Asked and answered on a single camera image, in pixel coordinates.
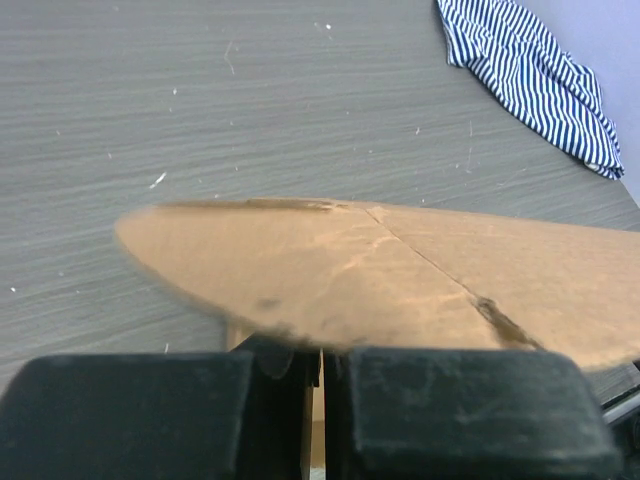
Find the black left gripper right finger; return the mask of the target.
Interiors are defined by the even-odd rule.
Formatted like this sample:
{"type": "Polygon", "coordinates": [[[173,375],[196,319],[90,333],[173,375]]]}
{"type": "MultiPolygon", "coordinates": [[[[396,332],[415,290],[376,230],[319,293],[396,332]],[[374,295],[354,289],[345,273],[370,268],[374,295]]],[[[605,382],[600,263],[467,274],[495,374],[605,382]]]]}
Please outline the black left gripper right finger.
{"type": "Polygon", "coordinates": [[[325,352],[331,479],[611,479],[622,455],[579,367],[556,353],[325,352]]]}

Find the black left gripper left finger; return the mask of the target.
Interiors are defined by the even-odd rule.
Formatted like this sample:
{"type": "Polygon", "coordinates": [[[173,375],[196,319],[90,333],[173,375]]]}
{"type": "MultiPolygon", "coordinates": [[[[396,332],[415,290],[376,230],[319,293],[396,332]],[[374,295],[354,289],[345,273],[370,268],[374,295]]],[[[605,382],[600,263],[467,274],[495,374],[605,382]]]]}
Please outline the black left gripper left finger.
{"type": "Polygon", "coordinates": [[[305,479],[317,353],[65,354],[1,398],[5,479],[305,479]]]}

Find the brown cardboard box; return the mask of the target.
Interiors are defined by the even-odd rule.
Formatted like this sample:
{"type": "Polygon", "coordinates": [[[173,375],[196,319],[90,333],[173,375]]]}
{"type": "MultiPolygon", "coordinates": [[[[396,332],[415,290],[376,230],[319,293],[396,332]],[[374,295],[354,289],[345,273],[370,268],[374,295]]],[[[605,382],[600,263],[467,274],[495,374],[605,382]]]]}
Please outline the brown cardboard box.
{"type": "Polygon", "coordinates": [[[198,307],[302,349],[549,352],[585,376],[639,356],[635,232],[367,202],[143,208],[121,248],[198,307]]]}

